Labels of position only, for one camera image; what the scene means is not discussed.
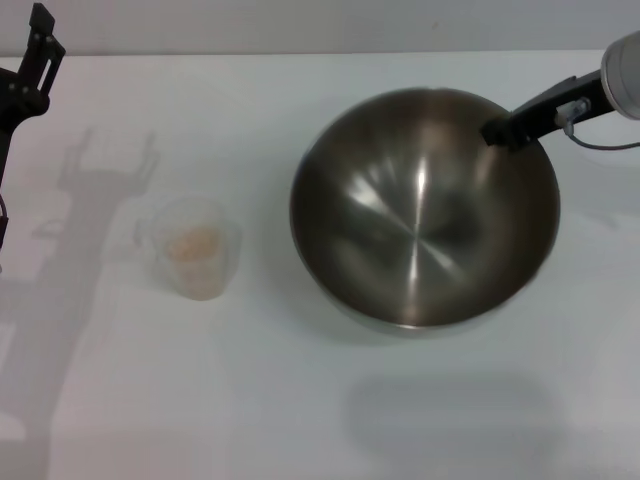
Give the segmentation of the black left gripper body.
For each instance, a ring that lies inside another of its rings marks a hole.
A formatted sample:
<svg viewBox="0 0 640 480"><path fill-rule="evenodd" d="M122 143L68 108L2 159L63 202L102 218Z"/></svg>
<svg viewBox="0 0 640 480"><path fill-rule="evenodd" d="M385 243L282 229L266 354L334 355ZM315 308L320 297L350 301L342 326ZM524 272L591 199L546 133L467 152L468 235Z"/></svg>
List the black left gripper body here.
<svg viewBox="0 0 640 480"><path fill-rule="evenodd" d="M50 100L50 85L44 82L28 85L16 72L1 69L1 176L6 169L10 143L17 127L25 120L47 112Z"/></svg>

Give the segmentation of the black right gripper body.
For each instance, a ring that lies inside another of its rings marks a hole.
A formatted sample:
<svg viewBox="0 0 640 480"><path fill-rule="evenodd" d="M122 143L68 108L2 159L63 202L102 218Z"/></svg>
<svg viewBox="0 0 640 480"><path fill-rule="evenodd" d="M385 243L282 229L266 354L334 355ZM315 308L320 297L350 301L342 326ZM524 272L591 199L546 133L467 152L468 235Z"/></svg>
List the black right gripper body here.
<svg viewBox="0 0 640 480"><path fill-rule="evenodd" d="M509 117L509 141L532 143L562 129L558 124L560 111L577 123L613 111L599 70L569 77L514 110Z"/></svg>

